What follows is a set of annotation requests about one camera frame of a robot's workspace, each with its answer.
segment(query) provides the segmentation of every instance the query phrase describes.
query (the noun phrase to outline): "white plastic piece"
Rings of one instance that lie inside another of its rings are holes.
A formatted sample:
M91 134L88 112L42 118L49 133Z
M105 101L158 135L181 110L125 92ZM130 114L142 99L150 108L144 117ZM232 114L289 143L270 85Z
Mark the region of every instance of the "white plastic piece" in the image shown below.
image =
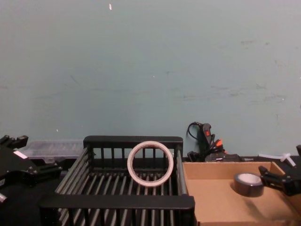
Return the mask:
M19 157L21 157L22 159L26 159L27 156L19 151L15 151L14 154L18 155Z
M289 153L284 153L282 154L282 156L273 156L268 154L259 154L258 156L263 158L269 158L269 159L279 159L280 161L287 160L292 167L296 165L296 163L291 159L291 154Z
M143 148L158 148L161 149L167 156L168 159L168 168L167 168L167 172L166 174L161 177L158 180L154 180L154 181L146 181L146 180L142 180L141 178L139 178L134 169L133 169L133 160L134 160L134 156L137 154L137 152ZM171 152L169 151L169 149L156 141L145 141L142 142L138 145L136 145L132 151L130 152L130 154L128 155L128 159L127 159L127 170L129 172L129 174L131 175L131 177L133 178L134 181L136 181L138 184L145 186L145 187L157 187L160 186L161 184L163 184L164 182L166 182L168 180L168 178L170 177L172 171L174 168L174 160L173 160L173 156L171 155Z
M241 173L238 175L238 179L251 185L261 182L260 177L252 173Z

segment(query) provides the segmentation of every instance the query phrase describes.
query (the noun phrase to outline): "cardboard box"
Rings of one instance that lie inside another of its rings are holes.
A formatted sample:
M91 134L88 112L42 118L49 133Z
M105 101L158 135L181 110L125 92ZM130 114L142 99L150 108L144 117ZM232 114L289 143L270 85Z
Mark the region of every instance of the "cardboard box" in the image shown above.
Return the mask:
M237 173L259 174L264 166L284 174L274 162L185 162L189 195L194 196L198 226L301 226L301 196L265 187L263 195L244 197L233 190Z

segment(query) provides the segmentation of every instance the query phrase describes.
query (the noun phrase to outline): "teal wall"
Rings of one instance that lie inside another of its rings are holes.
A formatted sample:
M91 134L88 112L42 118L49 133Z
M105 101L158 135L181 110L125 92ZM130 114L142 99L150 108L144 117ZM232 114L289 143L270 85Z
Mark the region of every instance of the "teal wall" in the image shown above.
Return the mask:
M299 0L0 0L0 135L296 154L300 86Z

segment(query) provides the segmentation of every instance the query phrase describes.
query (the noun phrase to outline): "tape roll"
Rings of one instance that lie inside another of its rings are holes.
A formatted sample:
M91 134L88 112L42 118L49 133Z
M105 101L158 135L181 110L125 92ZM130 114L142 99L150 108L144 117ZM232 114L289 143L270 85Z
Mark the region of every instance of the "tape roll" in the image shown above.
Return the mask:
M167 172L166 174L161 177L158 180L154 180L154 181L146 181L146 180L142 180L141 178L139 178L134 169L133 169L133 160L134 160L134 156L137 154L137 152L143 148L158 148L161 149L167 156L167 160L168 160L168 168L167 168ZM127 159L127 170L129 172L129 174L131 175L131 177L133 178L134 181L136 181L138 184L145 186L145 187L157 187L160 186L161 184L163 184L164 182L166 182L168 180L168 178L170 177L172 171L174 168L174 159L173 156L171 155L169 149L156 141L145 141L142 142L138 145L136 145L130 152L130 154L128 155L128 159Z
M234 176L234 189L243 196L258 197L263 194L263 184L258 175L238 173Z

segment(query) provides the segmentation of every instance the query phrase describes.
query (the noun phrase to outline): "black power cord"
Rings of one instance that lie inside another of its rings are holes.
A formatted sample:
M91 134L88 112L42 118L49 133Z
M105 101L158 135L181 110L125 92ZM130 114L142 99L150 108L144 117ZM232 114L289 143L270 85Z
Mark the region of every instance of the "black power cord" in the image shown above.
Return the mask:
M197 127L197 136L192 135L190 128ZM188 158L190 161L205 161L206 156L212 153L224 152L224 148L221 140L215 139L215 134L211 134L211 125L209 123L192 122L187 128L187 133L197 140L199 145L199 153L189 152Z

